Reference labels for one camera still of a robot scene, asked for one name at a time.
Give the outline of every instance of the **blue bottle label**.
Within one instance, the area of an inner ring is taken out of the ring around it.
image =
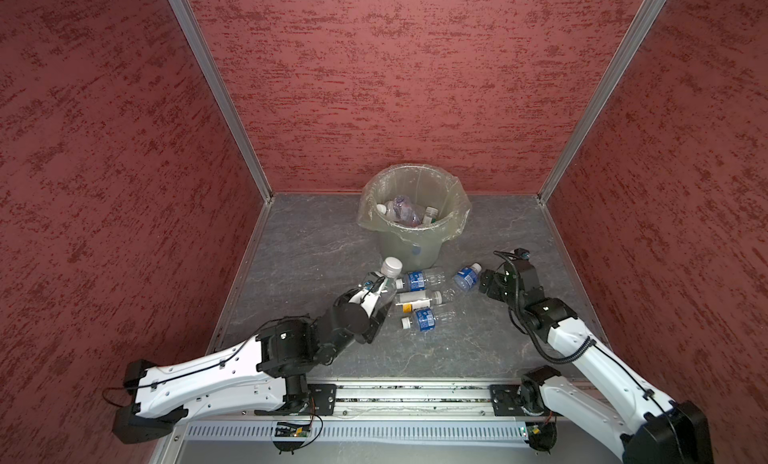
[[[419,309],[416,311],[416,322],[418,323],[418,330],[422,332],[435,329],[435,314],[429,308]]]
[[[472,267],[465,267],[464,269],[459,270],[456,275],[464,279],[470,287],[478,282],[478,274]]]
[[[424,273],[420,270],[408,273],[408,286],[410,286],[411,292],[415,290],[424,290],[426,285],[424,284]]]

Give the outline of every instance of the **red textured wall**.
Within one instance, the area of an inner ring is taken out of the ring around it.
[[[259,194],[166,0],[0,0],[0,46],[0,461],[143,462],[101,388],[205,351]]]
[[[536,193],[642,0],[190,0],[279,191]]]
[[[768,462],[768,0],[668,0],[550,207],[619,355]]]

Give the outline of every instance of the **gray marble floor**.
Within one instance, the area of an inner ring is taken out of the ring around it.
[[[226,345],[245,339],[268,319],[321,315],[333,300],[380,267],[374,233],[355,219],[358,196],[280,194],[276,197],[246,285],[226,330]],[[464,233],[443,244],[438,266],[456,271],[473,262],[497,267],[492,252],[524,247],[548,296],[568,303],[604,340],[594,311],[576,293],[533,197],[474,196]],[[393,306],[371,345],[353,343],[310,377],[505,378],[543,365],[528,337],[510,324],[506,305],[477,292],[453,303],[456,316],[427,333],[404,330]],[[568,377],[580,377],[562,366]]]

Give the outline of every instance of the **white bottle cap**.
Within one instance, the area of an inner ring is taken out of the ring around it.
[[[402,262],[397,257],[388,257],[382,264],[382,274],[390,279],[396,279],[402,272]]]

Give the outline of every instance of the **trash bin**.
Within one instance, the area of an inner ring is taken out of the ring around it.
[[[378,203],[398,195],[422,207],[434,207],[437,220],[428,225],[406,227],[386,219],[376,210]],[[357,223],[378,233],[382,257],[397,257],[404,271],[431,267],[443,242],[461,235],[472,205],[457,177],[438,167],[404,163],[373,177],[362,190]]]

